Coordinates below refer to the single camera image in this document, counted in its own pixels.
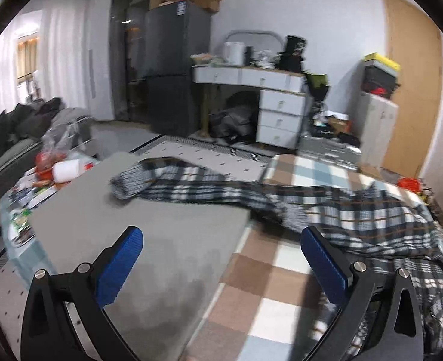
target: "black refrigerator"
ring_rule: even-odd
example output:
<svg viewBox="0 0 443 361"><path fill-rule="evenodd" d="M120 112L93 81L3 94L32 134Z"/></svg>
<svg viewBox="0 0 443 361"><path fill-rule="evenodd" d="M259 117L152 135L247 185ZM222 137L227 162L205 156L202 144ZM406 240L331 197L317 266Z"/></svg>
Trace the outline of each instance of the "black refrigerator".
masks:
<svg viewBox="0 0 443 361"><path fill-rule="evenodd" d="M157 133L188 136L200 128L201 91L190 55L208 52L211 15L189 1L148 11L144 78L148 116Z"/></svg>

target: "plaid blanket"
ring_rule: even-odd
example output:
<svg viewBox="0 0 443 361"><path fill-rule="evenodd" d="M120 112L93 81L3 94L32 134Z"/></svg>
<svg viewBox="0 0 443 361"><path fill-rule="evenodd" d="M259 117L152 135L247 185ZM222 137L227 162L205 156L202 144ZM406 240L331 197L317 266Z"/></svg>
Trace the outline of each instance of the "plaid blanket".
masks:
<svg viewBox="0 0 443 361"><path fill-rule="evenodd" d="M350 261L363 260L369 269L393 273L407 269L420 305L425 353L443 346L443 254L440 234L420 208L410 208L385 190L371 186L349 191L331 186L297 187L229 180L226 176L174 158L147 159L114 177L112 191L119 199L190 203L230 203L300 232L316 225ZM336 313L322 296L323 308L314 325L312 345ZM362 322L346 357L357 354L371 323Z"/></svg>

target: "red bag on floor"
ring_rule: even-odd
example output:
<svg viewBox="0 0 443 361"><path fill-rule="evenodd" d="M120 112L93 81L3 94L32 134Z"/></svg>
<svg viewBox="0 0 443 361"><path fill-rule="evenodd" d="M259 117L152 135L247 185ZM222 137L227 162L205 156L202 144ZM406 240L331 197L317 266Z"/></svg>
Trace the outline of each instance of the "red bag on floor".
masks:
<svg viewBox="0 0 443 361"><path fill-rule="evenodd" d="M418 181L418 179L401 177L397 182L397 186L412 191L412 193L420 193L420 182Z"/></svg>

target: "yellow lid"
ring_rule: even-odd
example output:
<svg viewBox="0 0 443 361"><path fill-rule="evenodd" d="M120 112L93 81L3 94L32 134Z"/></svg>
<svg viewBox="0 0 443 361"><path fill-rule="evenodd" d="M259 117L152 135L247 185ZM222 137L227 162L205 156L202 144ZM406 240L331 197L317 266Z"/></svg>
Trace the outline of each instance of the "yellow lid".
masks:
<svg viewBox="0 0 443 361"><path fill-rule="evenodd" d="M398 72L400 70L400 64L397 64L395 61L383 56L382 54L372 53L368 54L364 57L364 61L377 60L382 64L392 68L394 71Z"/></svg>

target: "white dresser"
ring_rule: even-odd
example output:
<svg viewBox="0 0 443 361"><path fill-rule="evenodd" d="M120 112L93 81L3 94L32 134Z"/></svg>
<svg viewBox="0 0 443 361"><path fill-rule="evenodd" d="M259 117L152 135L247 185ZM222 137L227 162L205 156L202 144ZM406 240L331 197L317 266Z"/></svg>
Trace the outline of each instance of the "white dresser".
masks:
<svg viewBox="0 0 443 361"><path fill-rule="evenodd" d="M254 67L196 66L197 83L246 85L261 89L257 142L295 149L305 111L301 74ZM208 99L202 111L203 132L208 135Z"/></svg>
<svg viewBox="0 0 443 361"><path fill-rule="evenodd" d="M295 149L305 110L305 96L263 89L257 142Z"/></svg>
<svg viewBox="0 0 443 361"><path fill-rule="evenodd" d="M381 96L360 94L352 117L352 133L360 138L361 162L382 166L398 114L398 105Z"/></svg>

